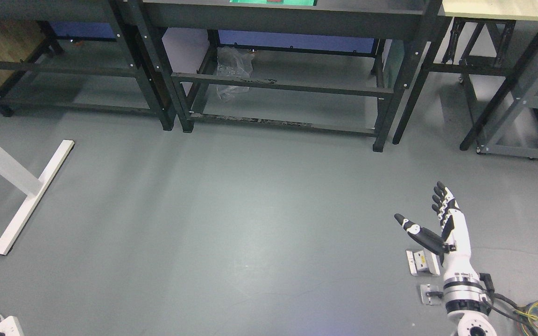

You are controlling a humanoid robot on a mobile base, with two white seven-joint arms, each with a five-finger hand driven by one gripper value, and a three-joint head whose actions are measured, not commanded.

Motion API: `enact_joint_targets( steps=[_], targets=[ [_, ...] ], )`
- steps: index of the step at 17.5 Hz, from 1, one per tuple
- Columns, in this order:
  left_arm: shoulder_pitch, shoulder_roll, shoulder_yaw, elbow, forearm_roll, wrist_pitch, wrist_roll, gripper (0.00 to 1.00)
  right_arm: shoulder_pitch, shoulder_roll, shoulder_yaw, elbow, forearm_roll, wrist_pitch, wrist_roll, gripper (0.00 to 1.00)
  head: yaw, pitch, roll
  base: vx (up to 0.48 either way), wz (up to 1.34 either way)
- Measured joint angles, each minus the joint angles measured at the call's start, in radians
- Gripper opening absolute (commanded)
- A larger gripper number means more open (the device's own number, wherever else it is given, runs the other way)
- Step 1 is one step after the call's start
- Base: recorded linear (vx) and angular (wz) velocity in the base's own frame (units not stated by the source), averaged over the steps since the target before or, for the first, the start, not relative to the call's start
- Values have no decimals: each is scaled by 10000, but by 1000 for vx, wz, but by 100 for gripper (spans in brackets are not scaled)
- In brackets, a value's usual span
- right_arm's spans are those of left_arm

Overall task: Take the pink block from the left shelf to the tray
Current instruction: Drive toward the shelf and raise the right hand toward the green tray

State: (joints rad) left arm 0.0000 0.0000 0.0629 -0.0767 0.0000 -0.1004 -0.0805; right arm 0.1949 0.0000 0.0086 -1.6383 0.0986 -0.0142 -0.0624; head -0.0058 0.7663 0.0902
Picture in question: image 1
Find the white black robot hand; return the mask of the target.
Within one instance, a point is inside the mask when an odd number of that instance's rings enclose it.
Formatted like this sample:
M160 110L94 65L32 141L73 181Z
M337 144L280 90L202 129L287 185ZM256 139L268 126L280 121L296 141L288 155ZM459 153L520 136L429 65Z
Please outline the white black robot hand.
M436 183L434 193L432 209L439 220L440 234L421 227L400 213L395 213L395 220L412 240L439 257L445 279L471 277L478 280L478 273L470 263L472 251L466 218L457 199L440 181Z

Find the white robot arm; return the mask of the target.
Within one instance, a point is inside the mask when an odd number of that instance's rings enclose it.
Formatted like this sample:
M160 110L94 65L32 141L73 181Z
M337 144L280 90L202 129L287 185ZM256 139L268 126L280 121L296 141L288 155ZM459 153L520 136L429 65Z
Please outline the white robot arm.
M495 287L489 273L454 273L444 281L447 317L457 323L453 336L496 336L489 321Z

